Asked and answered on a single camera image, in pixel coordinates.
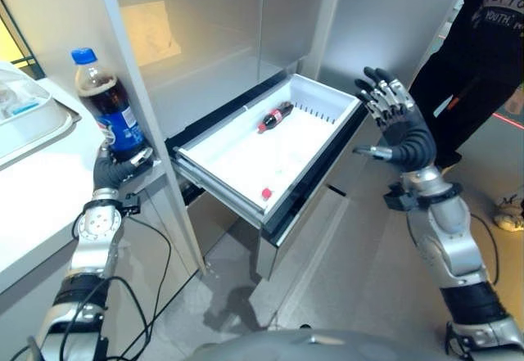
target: blue bottle label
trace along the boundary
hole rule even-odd
[[[135,148],[144,140],[142,130],[130,107],[124,111],[99,115],[96,118],[112,151],[126,151]]]

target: red bottle cap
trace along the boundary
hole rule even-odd
[[[265,187],[264,190],[262,191],[262,197],[264,198],[264,200],[268,200],[272,194],[273,193],[269,190],[268,187]]]

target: black shirt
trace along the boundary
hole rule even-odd
[[[465,0],[439,55],[474,75],[522,81],[524,0]]]

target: open drawer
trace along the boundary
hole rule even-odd
[[[257,125],[282,102],[291,114],[274,129]],[[355,97],[294,74],[242,104],[190,141],[172,147],[177,171],[260,230],[279,248],[296,216],[366,115]],[[265,200],[262,191],[271,197]],[[266,266],[273,267],[272,259]],[[267,269],[258,267],[268,277]]]

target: kitchen counter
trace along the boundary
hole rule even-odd
[[[0,292],[70,242],[70,224],[91,198],[103,140],[77,98],[49,79],[38,83],[82,119],[60,140],[0,171]]]

